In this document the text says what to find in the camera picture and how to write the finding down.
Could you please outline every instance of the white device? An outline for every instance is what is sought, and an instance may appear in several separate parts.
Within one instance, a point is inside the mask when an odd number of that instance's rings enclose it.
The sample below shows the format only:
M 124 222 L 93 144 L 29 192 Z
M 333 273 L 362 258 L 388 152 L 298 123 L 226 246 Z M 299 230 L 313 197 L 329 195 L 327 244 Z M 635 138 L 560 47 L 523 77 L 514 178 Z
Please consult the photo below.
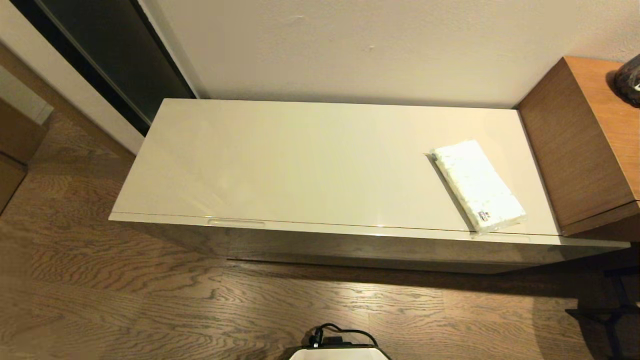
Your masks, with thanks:
M 341 336 L 324 337 L 324 329 L 333 332 L 362 334 L 371 339 L 372 344 L 353 344 L 342 340 Z M 309 337 L 309 346 L 296 349 L 289 360 L 390 360 L 379 347 L 376 339 L 366 331 L 341 329 L 333 323 L 316 327 Z

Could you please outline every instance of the wall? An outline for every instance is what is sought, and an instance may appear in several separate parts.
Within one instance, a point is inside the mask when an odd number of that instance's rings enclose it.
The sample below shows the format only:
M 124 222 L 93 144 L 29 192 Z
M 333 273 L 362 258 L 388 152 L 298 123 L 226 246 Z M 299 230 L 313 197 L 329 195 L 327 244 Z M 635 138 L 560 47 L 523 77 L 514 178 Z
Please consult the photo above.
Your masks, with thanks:
M 200 97 L 510 108 L 640 52 L 637 0 L 140 0 Z
M 77 109 L 134 154 L 144 137 L 9 2 L 0 0 L 0 42 Z
M 51 105 L 47 104 L 46 101 L 37 96 L 2 66 L 0 66 L 0 98 L 38 125 L 42 125 L 53 110 Z

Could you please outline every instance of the plastic-wrapped package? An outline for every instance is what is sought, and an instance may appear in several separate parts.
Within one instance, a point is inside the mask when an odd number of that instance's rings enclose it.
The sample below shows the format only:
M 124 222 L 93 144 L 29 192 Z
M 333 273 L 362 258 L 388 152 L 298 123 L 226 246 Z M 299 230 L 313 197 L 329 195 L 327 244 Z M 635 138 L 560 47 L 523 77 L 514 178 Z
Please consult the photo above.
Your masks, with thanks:
M 479 234 L 526 219 L 524 209 L 477 141 L 441 147 L 431 155 Z

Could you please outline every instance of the wooden floor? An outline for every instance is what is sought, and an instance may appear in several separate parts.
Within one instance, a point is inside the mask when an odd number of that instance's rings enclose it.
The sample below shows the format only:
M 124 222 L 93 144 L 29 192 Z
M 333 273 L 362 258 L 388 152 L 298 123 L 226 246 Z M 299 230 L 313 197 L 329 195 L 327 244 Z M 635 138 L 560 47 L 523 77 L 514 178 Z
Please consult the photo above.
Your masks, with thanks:
M 564 313 L 606 290 L 598 275 L 230 261 L 223 240 L 107 221 L 130 166 L 52 121 L 0 216 L 0 359 L 280 359 L 324 322 L 371 332 L 395 360 L 604 351 Z

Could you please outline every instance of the white cabinet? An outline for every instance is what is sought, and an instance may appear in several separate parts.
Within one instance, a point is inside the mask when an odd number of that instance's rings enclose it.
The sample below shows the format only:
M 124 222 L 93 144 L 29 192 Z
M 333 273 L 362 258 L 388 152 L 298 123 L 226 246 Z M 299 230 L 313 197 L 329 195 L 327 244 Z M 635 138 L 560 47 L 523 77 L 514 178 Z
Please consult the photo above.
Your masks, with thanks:
M 524 224 L 472 237 L 424 155 L 469 139 Z M 227 232 L 231 256 L 340 265 L 496 272 L 628 247 L 558 236 L 515 110 L 166 99 L 109 219 L 263 229 Z

